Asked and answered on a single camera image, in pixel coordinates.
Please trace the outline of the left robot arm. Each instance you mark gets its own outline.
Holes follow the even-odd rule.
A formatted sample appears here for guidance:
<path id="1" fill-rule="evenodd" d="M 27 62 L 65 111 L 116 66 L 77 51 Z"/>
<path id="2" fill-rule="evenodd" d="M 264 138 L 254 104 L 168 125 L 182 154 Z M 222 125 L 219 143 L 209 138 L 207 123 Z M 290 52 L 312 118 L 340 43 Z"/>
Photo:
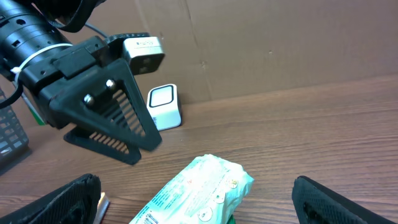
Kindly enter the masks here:
<path id="1" fill-rule="evenodd" d="M 13 104 L 24 90 L 44 121 L 70 144 L 136 164 L 141 151 L 162 141 L 135 76 L 156 71 L 164 59 L 146 32 L 91 37 L 71 43 L 98 0 L 1 2 L 1 74 L 14 82 Z"/>

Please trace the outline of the green lid jar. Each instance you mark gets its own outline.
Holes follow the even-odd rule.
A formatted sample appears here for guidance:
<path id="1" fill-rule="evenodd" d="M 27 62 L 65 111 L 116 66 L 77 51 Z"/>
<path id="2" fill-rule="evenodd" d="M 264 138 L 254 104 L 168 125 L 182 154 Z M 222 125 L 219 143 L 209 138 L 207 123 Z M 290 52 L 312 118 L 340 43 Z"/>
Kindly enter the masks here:
<path id="1" fill-rule="evenodd" d="M 234 216 L 233 216 L 233 215 L 230 216 L 230 218 L 229 218 L 227 224 L 236 224 L 236 220 L 234 219 Z"/>

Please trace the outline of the teal wet wipes packet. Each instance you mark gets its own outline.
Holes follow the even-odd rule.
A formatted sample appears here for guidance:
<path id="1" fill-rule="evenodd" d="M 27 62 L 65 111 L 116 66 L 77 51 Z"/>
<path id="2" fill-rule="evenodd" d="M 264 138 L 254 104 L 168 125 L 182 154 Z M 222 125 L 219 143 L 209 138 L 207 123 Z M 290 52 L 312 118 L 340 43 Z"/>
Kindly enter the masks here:
<path id="1" fill-rule="evenodd" d="M 198 156 L 144 206 L 130 224 L 227 223 L 254 179 L 243 166 Z"/>

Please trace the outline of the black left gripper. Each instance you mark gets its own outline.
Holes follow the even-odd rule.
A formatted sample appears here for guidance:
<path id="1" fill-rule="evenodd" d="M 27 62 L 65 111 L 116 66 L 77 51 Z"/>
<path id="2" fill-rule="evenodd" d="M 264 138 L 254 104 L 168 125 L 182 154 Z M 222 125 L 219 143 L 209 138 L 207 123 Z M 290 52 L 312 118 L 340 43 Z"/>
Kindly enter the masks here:
<path id="1" fill-rule="evenodd" d="M 56 35 L 39 38 L 35 43 L 45 47 L 16 53 L 14 79 L 30 91 L 47 124 L 79 126 L 64 135 L 66 142 L 134 165 L 139 148 L 153 151 L 162 142 L 122 56 L 123 41 L 136 37 L 149 34 L 94 36 L 76 45 Z"/>

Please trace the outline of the orange tissue packet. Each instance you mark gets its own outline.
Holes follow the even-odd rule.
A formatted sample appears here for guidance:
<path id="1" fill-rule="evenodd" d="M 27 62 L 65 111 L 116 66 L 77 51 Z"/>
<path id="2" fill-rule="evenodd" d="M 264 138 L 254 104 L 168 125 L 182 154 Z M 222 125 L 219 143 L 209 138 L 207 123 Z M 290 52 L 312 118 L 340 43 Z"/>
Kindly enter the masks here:
<path id="1" fill-rule="evenodd" d="M 105 216 L 105 213 L 110 205 L 108 196 L 102 192 L 98 202 L 97 212 L 93 224 L 100 224 Z"/>

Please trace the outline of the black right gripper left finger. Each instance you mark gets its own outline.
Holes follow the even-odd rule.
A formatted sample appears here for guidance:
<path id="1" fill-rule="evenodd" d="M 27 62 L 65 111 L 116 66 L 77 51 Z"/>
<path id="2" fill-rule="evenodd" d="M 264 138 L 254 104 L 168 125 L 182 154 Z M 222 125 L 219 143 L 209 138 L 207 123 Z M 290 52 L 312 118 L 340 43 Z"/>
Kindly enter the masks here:
<path id="1" fill-rule="evenodd" d="M 100 178 L 85 174 L 2 217 L 1 224 L 92 224 L 100 196 Z"/>

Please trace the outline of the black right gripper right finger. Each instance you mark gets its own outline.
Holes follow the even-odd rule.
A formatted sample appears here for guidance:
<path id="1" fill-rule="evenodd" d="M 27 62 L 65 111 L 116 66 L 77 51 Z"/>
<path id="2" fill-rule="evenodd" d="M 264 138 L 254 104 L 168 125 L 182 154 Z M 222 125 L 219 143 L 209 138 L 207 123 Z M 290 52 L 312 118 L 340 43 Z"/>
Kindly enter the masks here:
<path id="1" fill-rule="evenodd" d="M 304 175 L 294 181 L 292 201 L 300 224 L 394 224 Z"/>

